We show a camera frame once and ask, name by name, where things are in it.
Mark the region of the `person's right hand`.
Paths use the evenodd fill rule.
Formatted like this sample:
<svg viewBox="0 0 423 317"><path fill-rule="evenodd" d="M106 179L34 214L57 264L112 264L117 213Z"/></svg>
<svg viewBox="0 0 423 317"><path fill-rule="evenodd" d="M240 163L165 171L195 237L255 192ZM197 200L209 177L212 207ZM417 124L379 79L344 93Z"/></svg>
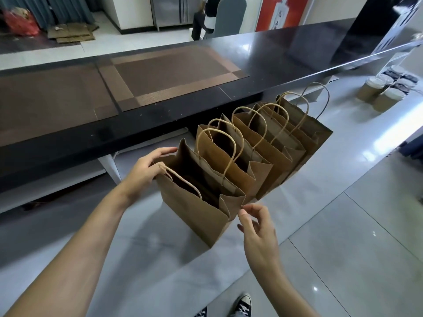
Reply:
<svg viewBox="0 0 423 317"><path fill-rule="evenodd" d="M256 222L256 234L244 235L244 249L251 270L282 267L276 230L266 206L246 204L245 209Z"/></svg>

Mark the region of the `person's left hand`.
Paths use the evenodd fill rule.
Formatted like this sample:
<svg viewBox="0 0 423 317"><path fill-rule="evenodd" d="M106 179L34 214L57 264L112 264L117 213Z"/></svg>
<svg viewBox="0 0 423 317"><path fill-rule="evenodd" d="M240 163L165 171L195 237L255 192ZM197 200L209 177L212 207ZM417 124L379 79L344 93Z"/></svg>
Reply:
<svg viewBox="0 0 423 317"><path fill-rule="evenodd" d="M175 153L177 147L160 147L141 157L125 179L118 185L119 194L125 197L126 207L134 204L141 193L147 188L157 175L166 174L167 171L150 171L149 166L156 163L159 157Z"/></svg>

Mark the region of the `brown paper bag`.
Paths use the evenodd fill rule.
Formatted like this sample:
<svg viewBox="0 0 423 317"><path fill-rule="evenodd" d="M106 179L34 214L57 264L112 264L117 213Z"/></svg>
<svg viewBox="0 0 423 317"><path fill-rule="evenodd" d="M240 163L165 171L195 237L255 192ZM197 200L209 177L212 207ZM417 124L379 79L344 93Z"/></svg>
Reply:
<svg viewBox="0 0 423 317"><path fill-rule="evenodd" d="M244 204L259 199L273 165L256 153L240 129L225 115L209 124L198 125L195 152L219 173L219 181L229 181L246 198Z"/></svg>
<svg viewBox="0 0 423 317"><path fill-rule="evenodd" d="M298 167L305 156L303 145L286 131L287 122L280 124L271 115L272 110L255 104L253 109L239 107L248 112L233 111L231 122L241 131L251 146L250 156L260 156L272 168L259 189L259 200L269 191L282 184Z"/></svg>
<svg viewBox="0 0 423 317"><path fill-rule="evenodd" d="M293 170L288 178L296 174L316 153L333 131L318 118L309 114L310 103L305 96L287 91L278 95L276 102L262 102L254 107L266 120L265 138L274 147L283 147L290 153Z"/></svg>
<svg viewBox="0 0 423 317"><path fill-rule="evenodd" d="M156 177L163 201L212 247L236 218L246 195L213 170L185 138L176 154L160 157L156 164L165 166L165 173Z"/></svg>

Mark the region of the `person's left forearm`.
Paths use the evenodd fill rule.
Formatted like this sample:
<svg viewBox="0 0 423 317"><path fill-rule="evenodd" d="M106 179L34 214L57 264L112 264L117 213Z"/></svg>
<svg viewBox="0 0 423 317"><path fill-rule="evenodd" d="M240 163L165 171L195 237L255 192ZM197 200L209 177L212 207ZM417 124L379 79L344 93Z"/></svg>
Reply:
<svg viewBox="0 0 423 317"><path fill-rule="evenodd" d="M131 199L121 182L3 317L86 317L105 258Z"/></svg>

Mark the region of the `person's right forearm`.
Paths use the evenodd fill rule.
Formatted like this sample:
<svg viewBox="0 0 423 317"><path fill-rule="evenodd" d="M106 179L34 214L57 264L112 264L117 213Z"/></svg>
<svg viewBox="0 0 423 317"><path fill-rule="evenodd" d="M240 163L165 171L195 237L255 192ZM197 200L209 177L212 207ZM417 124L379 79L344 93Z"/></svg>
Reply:
<svg viewBox="0 0 423 317"><path fill-rule="evenodd" d="M252 270L278 317L320 317L288 280L282 267Z"/></svg>

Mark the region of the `person's right black sneaker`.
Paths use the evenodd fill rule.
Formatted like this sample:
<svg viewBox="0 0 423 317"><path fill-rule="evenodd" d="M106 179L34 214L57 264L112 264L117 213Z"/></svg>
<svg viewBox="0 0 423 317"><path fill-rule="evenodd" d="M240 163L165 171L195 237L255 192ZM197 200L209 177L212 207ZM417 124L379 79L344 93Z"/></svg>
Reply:
<svg viewBox="0 0 423 317"><path fill-rule="evenodd" d="M228 317L251 317L252 303L248 293L242 293L234 302Z"/></svg>

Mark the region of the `brown woven placemat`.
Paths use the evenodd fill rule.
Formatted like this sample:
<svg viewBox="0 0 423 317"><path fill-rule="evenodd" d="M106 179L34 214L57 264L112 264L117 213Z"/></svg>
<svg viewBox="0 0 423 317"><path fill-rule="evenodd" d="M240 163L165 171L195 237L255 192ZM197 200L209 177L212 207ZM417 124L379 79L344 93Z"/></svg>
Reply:
<svg viewBox="0 0 423 317"><path fill-rule="evenodd" d="M121 111L249 76L207 46L183 46L101 59L96 65Z"/></svg>
<svg viewBox="0 0 423 317"><path fill-rule="evenodd" d="M0 77L0 147L116 115L95 64Z"/></svg>

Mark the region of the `white under-counter shelf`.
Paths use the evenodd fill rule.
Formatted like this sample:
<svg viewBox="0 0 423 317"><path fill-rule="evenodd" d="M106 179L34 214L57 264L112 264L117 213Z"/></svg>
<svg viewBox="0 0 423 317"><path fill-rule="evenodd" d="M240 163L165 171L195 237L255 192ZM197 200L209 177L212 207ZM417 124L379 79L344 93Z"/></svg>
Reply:
<svg viewBox="0 0 423 317"><path fill-rule="evenodd" d="M129 174L137 158L157 147L177 144L177 140L184 137L188 138L188 144L192 147L193 136L185 127L120 150L113 155L107 155L9 189L0 193L0 214L103 174L109 175L115 183L118 183Z"/></svg>

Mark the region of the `stainless steel cabinet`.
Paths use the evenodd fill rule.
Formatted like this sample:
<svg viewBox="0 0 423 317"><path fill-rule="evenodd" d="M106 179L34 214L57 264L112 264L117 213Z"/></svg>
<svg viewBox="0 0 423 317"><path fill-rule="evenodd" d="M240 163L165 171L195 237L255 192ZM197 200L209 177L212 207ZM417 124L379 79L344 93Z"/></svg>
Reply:
<svg viewBox="0 0 423 317"><path fill-rule="evenodd" d="M202 0L150 0L153 24L162 28L189 26Z"/></svg>

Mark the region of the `flattened cardboard pieces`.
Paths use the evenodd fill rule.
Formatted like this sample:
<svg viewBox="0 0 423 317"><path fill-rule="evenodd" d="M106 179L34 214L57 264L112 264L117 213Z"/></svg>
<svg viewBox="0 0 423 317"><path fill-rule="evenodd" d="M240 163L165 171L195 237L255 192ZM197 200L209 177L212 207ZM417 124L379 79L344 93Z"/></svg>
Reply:
<svg viewBox="0 0 423 317"><path fill-rule="evenodd" d="M56 40L59 44L93 41L93 32L97 30L97 24L69 23L50 26L47 30L47 37Z"/></svg>

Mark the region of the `grey chair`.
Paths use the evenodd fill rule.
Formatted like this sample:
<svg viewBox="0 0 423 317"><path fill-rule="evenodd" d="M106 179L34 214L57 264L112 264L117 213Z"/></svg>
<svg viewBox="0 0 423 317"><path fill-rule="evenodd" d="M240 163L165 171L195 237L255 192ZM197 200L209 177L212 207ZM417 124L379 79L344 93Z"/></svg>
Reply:
<svg viewBox="0 0 423 317"><path fill-rule="evenodd" d="M246 0L221 0L217 8L214 31L205 32L202 39L238 35L246 7Z"/></svg>

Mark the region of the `brown paper cup white lid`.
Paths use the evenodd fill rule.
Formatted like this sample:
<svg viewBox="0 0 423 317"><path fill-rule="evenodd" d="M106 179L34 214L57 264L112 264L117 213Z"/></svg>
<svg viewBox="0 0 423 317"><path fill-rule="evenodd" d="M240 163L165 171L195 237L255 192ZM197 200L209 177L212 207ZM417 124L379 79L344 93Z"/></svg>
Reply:
<svg viewBox="0 0 423 317"><path fill-rule="evenodd" d="M378 79L384 81L384 88L385 89L392 86L395 82L394 78L392 78L391 76L389 76L387 74L378 74L376 77Z"/></svg>
<svg viewBox="0 0 423 317"><path fill-rule="evenodd" d="M403 91L389 87L374 100L373 109L379 113L388 111L399 101L402 101L405 96L406 94Z"/></svg>
<svg viewBox="0 0 423 317"><path fill-rule="evenodd" d="M381 94L386 86L386 81L377 76L371 76L366 79L365 83L358 90L355 97L363 102L371 103L379 94Z"/></svg>

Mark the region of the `grey curtain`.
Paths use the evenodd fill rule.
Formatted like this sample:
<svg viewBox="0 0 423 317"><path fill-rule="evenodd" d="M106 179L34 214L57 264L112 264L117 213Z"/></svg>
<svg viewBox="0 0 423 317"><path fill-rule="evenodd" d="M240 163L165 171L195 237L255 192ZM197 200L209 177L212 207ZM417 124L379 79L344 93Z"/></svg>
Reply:
<svg viewBox="0 0 423 317"><path fill-rule="evenodd" d="M0 0L0 9L29 10L40 28L68 23L93 24L95 19L86 0Z"/></svg>

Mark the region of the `red poster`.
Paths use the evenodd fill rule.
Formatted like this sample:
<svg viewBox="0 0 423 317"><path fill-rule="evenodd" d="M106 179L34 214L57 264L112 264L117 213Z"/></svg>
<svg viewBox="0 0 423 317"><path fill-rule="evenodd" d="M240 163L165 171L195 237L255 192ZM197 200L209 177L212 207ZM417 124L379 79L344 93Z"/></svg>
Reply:
<svg viewBox="0 0 423 317"><path fill-rule="evenodd" d="M305 24L315 0L262 0L255 31Z"/></svg>

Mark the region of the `cluster of black-lidded cups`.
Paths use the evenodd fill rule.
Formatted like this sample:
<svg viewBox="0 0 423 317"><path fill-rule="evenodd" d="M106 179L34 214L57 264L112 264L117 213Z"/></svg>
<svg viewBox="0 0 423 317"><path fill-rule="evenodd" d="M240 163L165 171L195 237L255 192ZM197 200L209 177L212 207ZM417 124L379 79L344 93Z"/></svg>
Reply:
<svg viewBox="0 0 423 317"><path fill-rule="evenodd" d="M393 79L389 88L400 90L405 94L413 90L420 81L419 77L407 72L399 65L389 66L382 74Z"/></svg>

